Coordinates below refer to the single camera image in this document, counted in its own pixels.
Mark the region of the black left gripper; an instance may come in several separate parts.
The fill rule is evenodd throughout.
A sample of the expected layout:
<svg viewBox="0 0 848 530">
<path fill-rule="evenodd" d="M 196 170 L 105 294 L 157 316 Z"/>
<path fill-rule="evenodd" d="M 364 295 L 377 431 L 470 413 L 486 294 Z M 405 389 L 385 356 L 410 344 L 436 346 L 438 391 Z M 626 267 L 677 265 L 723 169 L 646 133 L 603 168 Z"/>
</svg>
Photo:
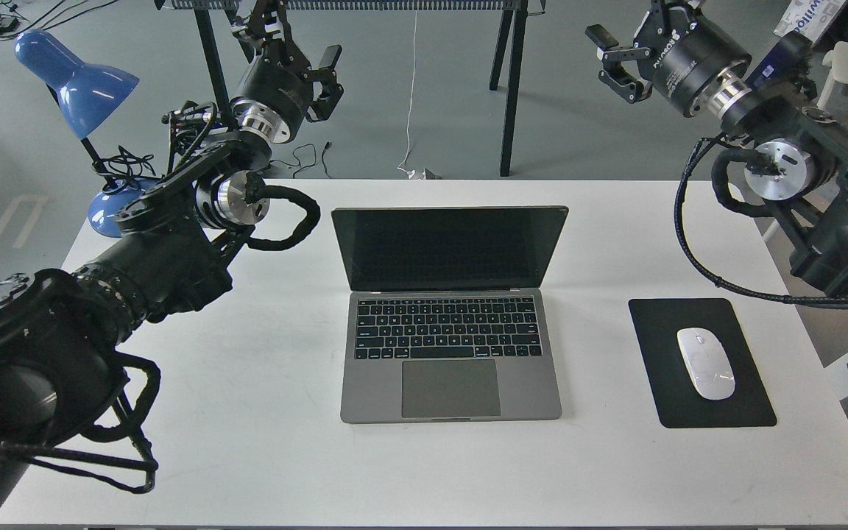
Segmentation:
<svg viewBox="0 0 848 530">
<path fill-rule="evenodd" d="M 242 131 L 272 144 L 294 140 L 304 121 L 331 116 L 343 97 L 336 64 L 341 45 L 330 45 L 313 67 L 292 41 L 286 1 L 242 1 L 231 31 L 249 66 L 230 102 L 230 115 Z"/>
</svg>

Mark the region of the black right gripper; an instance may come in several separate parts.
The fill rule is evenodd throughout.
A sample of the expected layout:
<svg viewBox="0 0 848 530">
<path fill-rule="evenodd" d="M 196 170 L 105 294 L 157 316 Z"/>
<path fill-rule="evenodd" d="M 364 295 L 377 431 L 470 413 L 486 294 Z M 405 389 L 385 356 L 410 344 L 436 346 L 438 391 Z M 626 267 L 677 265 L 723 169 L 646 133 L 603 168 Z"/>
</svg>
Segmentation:
<svg viewBox="0 0 848 530">
<path fill-rule="evenodd" d="M 651 1 L 623 47 L 601 24 L 585 28 L 600 51 L 598 78 L 629 104 L 657 93 L 684 117 L 704 110 L 723 118 L 751 94 L 741 75 L 750 54 L 702 13 L 704 1 Z M 640 79 L 623 63 L 637 63 Z"/>
</svg>

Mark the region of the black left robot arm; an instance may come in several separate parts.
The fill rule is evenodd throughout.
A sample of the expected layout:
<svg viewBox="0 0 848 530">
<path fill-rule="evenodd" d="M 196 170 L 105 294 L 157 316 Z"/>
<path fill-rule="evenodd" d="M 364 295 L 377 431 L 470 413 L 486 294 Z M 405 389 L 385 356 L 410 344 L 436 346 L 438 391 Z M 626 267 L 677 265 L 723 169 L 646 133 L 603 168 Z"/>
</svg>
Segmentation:
<svg viewBox="0 0 848 530">
<path fill-rule="evenodd" d="M 232 30 L 250 63 L 226 97 L 209 4 L 191 2 L 216 103 L 169 114 L 180 160 L 114 220 L 121 238 L 74 272 L 0 280 L 0 508 L 28 467 L 142 494 L 158 461 L 142 426 L 160 389 L 154 362 L 118 346 L 144 322 L 198 311 L 232 288 L 243 247 L 283 251 L 319 224 L 319 205 L 266 184 L 272 147 L 329 118 L 343 88 L 329 46 L 313 67 L 285 1 L 255 1 Z"/>
</svg>

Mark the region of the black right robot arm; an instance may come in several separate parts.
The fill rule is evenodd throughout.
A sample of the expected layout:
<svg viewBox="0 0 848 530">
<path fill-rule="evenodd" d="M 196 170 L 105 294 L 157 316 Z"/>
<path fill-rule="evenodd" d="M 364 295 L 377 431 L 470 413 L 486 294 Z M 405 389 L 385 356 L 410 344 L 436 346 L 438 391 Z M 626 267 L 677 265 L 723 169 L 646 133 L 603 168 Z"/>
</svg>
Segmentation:
<svg viewBox="0 0 848 530">
<path fill-rule="evenodd" d="M 653 1 L 629 45 L 599 24 L 585 34 L 598 47 L 600 81 L 622 100 L 659 93 L 683 116 L 707 110 L 720 124 L 716 137 L 694 145 L 674 196 L 674 232 L 693 268 L 743 296 L 848 310 L 848 128 L 816 103 L 810 40 L 790 32 L 751 69 L 750 54 L 697 1 Z M 693 254 L 683 205 L 693 169 L 713 146 L 721 147 L 710 171 L 721 207 L 776 221 L 792 244 L 791 274 L 817 296 L 751 291 Z"/>
</svg>

